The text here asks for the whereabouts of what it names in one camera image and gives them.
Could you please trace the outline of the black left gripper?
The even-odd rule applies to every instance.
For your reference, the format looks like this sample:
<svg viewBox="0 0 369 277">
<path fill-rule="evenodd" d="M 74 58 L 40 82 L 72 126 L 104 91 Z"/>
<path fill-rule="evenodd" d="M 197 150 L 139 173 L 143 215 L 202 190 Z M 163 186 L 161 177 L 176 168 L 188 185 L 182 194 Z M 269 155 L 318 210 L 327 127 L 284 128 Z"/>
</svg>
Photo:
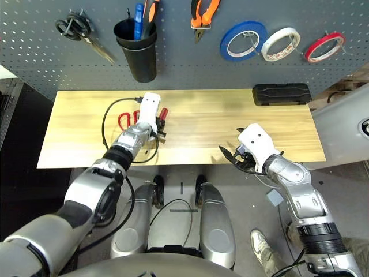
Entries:
<svg viewBox="0 0 369 277">
<path fill-rule="evenodd" d="M 165 120 L 161 119 L 160 117 L 156 118 L 156 126 L 157 126 L 157 134 L 159 135 L 159 142 L 162 144 L 166 143 L 166 138 L 164 136 L 166 136 L 166 132 L 164 131 L 165 128 Z"/>
</svg>

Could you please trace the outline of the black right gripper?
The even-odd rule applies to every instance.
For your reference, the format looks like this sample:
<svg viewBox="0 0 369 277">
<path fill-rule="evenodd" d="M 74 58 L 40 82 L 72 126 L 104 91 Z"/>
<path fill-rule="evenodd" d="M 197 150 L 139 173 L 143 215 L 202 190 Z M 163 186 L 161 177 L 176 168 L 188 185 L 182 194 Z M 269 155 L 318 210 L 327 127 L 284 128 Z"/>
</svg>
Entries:
<svg viewBox="0 0 369 277">
<path fill-rule="evenodd" d="M 237 128 L 236 130 L 239 132 L 239 134 L 242 134 L 245 128 Z M 236 150 L 235 153 L 232 154 L 229 150 L 220 145 L 219 149 L 226 160 L 235 165 L 235 167 L 240 171 L 244 173 L 258 173 L 255 169 L 256 162 L 251 153 L 244 152 L 241 154 Z"/>
</svg>

